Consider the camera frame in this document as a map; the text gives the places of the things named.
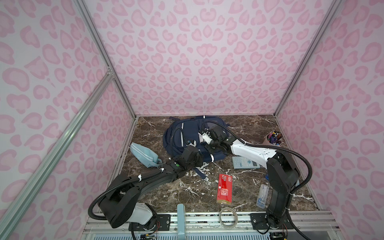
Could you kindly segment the navy blue student backpack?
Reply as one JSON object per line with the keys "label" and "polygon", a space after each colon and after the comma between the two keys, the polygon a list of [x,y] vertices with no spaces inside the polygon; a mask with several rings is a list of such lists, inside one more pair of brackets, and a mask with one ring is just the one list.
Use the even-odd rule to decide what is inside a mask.
{"label": "navy blue student backpack", "polygon": [[170,154],[171,159],[165,163],[167,180],[175,181],[185,176],[185,171],[177,159],[187,146],[194,146],[201,151],[204,163],[223,160],[230,152],[209,152],[207,143],[203,141],[202,134],[208,129],[220,126],[229,134],[228,125],[219,117],[198,116],[190,119],[176,120],[163,134],[163,147]]}

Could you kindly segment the light blue pencil pouch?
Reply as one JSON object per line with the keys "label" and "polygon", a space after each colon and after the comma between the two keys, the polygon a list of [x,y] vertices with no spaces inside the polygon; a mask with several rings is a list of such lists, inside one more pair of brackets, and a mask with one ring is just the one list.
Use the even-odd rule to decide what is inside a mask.
{"label": "light blue pencil pouch", "polygon": [[131,143],[131,153],[147,168],[158,168],[162,163],[159,155],[151,149],[139,145],[137,143]]}

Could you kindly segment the red rectangular box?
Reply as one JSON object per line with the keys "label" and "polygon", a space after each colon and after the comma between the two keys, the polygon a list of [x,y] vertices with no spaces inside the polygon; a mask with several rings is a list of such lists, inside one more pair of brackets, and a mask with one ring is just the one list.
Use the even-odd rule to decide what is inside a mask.
{"label": "red rectangular box", "polygon": [[233,201],[233,177],[219,174],[217,203],[231,205]]}

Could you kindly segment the clear plastic pen case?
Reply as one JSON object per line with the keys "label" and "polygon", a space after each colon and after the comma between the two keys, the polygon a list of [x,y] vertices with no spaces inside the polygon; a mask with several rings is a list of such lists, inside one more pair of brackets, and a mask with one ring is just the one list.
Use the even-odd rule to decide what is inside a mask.
{"label": "clear plastic pen case", "polygon": [[257,198],[257,206],[264,209],[267,204],[267,198],[269,193],[269,186],[262,184],[259,189],[259,195]]}

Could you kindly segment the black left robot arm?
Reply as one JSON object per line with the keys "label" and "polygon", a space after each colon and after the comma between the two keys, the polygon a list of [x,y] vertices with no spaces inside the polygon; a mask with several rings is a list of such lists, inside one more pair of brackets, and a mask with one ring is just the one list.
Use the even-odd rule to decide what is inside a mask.
{"label": "black left robot arm", "polygon": [[203,165],[201,150],[187,145],[178,155],[159,168],[136,177],[118,175],[111,185],[88,208],[90,218],[108,221],[113,229],[129,222],[150,230],[157,225],[158,214],[149,204],[138,202],[141,195],[162,185],[172,183],[194,168]]}

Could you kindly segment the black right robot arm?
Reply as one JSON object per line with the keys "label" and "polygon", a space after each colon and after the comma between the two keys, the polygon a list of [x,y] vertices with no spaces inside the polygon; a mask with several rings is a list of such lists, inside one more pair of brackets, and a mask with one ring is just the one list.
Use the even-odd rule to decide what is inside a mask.
{"label": "black right robot arm", "polygon": [[292,222],[289,210],[293,195],[309,183],[313,175],[313,168],[305,157],[287,148],[251,144],[215,121],[204,121],[199,135],[210,150],[247,158],[267,170],[273,192],[260,224],[270,230],[282,227],[285,220]]}

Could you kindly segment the light blue calculator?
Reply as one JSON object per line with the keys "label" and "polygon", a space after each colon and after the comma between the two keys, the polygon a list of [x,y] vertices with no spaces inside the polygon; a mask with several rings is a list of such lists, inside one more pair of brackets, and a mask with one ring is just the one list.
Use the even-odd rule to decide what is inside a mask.
{"label": "light blue calculator", "polygon": [[260,169],[261,166],[245,157],[235,156],[232,157],[233,167],[235,170],[241,169]]}

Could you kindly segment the pink pen holder cup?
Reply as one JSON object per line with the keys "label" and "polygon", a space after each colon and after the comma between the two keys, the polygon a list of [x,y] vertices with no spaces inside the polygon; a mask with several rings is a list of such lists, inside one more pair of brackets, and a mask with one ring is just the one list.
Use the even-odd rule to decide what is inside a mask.
{"label": "pink pen holder cup", "polygon": [[278,131],[270,132],[264,138],[264,145],[280,146],[283,143],[283,135]]}

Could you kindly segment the clear tape roll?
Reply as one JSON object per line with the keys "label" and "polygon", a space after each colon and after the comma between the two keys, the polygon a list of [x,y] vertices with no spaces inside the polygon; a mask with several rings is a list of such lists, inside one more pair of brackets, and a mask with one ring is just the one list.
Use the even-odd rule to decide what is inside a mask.
{"label": "clear tape roll", "polygon": [[237,212],[229,207],[221,209],[219,212],[219,223],[225,229],[234,229],[239,221]]}

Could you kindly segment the teal ruler stand post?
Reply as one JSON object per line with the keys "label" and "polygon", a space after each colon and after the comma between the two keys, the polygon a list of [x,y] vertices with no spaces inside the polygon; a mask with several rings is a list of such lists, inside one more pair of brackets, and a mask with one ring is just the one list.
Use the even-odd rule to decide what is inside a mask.
{"label": "teal ruler stand post", "polygon": [[178,240],[186,240],[186,211],[184,204],[177,205]]}

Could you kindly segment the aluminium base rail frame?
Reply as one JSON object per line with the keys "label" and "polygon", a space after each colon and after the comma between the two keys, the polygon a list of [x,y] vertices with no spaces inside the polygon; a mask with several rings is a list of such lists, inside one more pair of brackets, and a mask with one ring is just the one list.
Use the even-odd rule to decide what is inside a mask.
{"label": "aluminium base rail frame", "polygon": [[[272,240],[287,234],[289,240],[300,240],[289,224],[278,229],[264,229],[258,225],[255,212],[238,212],[239,221],[234,229],[225,229],[219,223],[218,212],[186,213],[187,240]],[[312,240],[342,240],[339,225],[329,211],[291,211],[291,218],[296,227]],[[167,231],[157,231],[152,240],[178,240],[177,213],[170,213],[166,225]],[[113,229],[106,221],[89,220],[85,226],[82,240],[130,240],[132,233],[128,223]]]}

